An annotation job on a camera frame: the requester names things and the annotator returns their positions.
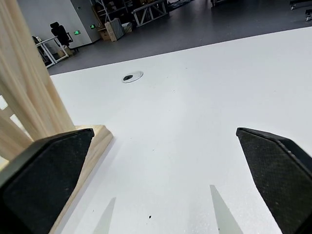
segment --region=table surface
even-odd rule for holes
[[[312,154],[311,35],[296,29],[53,76],[74,124],[105,124],[115,136],[57,233],[92,234],[111,210],[103,233],[217,234],[213,184],[244,233],[280,234],[235,131],[268,131]],[[137,70],[141,79],[121,82]]]

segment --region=dark floor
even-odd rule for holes
[[[233,0],[211,8],[194,0],[167,17],[146,24],[116,42],[98,41],[49,68],[51,75],[138,59],[266,33],[312,26],[309,4],[290,10],[289,0]]]

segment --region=box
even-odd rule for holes
[[[68,47],[65,48],[65,51],[66,51],[66,53],[68,54],[68,56],[73,55],[73,52],[72,52]],[[59,50],[59,51],[58,51],[58,56],[59,56],[60,58],[61,58],[61,57],[64,57],[64,56],[65,56],[64,51],[63,51],[63,50]]]
[[[106,28],[102,28],[98,30],[98,33],[101,35],[104,41],[111,40],[111,38],[108,35],[108,32]]]
[[[111,38],[111,41],[117,41],[119,38],[125,35],[125,31],[121,26],[120,20],[118,18],[113,19],[111,22],[106,22],[105,27],[109,37]]]
[[[125,30],[126,34],[132,32],[132,24],[130,22],[123,23],[121,26],[123,27],[123,30]]]

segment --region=white table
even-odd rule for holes
[[[58,233],[92,234],[115,197],[109,234],[216,234],[210,184],[244,233],[281,233],[235,131],[272,132],[312,155],[311,35],[303,28],[53,76],[76,125],[105,124],[115,136]],[[144,76],[121,82],[135,70]]]

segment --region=wall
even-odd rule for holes
[[[18,0],[18,3],[33,36],[41,39],[53,37],[50,24],[58,21],[74,40],[70,47],[91,43],[70,0]],[[76,30],[81,34],[74,35]]]
[[[95,17],[91,3],[89,0],[71,0],[74,9],[76,10],[84,28],[86,29],[92,42],[100,39],[100,35],[96,29],[91,29],[90,25],[98,26],[98,20]]]

